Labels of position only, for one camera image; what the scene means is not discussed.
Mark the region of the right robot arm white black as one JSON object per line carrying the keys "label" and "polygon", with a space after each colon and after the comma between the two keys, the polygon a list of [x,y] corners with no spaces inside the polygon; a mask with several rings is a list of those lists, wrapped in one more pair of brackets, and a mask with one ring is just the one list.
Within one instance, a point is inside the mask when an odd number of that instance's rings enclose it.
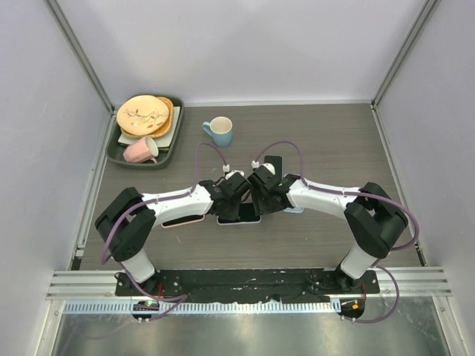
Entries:
{"label": "right robot arm white black", "polygon": [[279,177],[270,163],[254,161],[252,167],[248,181],[260,214],[302,208],[347,222],[355,243],[335,274],[335,284],[342,292],[355,291],[366,270],[390,253],[408,226],[400,204],[375,183],[362,188],[339,188],[294,174]]}

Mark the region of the blue phone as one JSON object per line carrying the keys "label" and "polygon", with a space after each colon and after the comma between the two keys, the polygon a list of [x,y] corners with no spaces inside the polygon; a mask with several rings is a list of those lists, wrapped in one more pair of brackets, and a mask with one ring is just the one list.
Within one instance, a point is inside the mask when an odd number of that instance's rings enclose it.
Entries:
{"label": "blue phone", "polygon": [[238,216],[234,220],[238,220],[238,219],[244,220],[244,219],[250,219],[250,218],[258,217],[258,216],[261,217],[261,215],[258,215],[256,213],[254,205],[251,202],[247,202],[247,203],[242,203],[240,205]]}

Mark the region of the silver phone black screen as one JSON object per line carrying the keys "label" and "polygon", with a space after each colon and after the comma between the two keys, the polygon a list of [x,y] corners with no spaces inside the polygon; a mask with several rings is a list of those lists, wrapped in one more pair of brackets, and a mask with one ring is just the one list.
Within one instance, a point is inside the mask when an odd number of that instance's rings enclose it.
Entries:
{"label": "silver phone black screen", "polygon": [[276,176],[283,176],[283,159],[281,156],[266,155],[264,163],[273,166]]}

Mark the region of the lilac phone case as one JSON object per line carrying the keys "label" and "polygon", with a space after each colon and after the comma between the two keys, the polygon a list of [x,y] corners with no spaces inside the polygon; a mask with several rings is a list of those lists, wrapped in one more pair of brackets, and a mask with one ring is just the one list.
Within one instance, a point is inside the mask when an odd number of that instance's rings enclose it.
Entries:
{"label": "lilac phone case", "polygon": [[217,218],[218,225],[250,225],[250,224],[257,224],[261,221],[261,217],[253,217],[250,219],[238,219],[238,220],[227,220],[221,217]]}

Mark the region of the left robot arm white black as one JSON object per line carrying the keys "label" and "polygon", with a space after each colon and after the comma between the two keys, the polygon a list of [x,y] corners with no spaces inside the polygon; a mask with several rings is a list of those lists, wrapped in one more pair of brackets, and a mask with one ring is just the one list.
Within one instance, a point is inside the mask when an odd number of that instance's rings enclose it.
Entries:
{"label": "left robot arm white black", "polygon": [[141,194],[134,187],[126,188],[94,223],[105,243],[102,262],[112,257],[129,272],[133,288],[149,296],[158,286],[156,268],[144,250],[151,230],[184,217],[236,217],[242,196],[250,190],[249,181],[237,171],[219,183],[202,180],[191,188],[168,193]]}

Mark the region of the light blue phone case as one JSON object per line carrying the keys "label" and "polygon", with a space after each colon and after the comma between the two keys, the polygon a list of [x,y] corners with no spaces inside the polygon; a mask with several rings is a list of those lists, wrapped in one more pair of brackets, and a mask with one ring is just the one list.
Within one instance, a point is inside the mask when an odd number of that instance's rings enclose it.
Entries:
{"label": "light blue phone case", "polygon": [[303,208],[285,208],[284,212],[290,214],[302,214],[304,212]]}

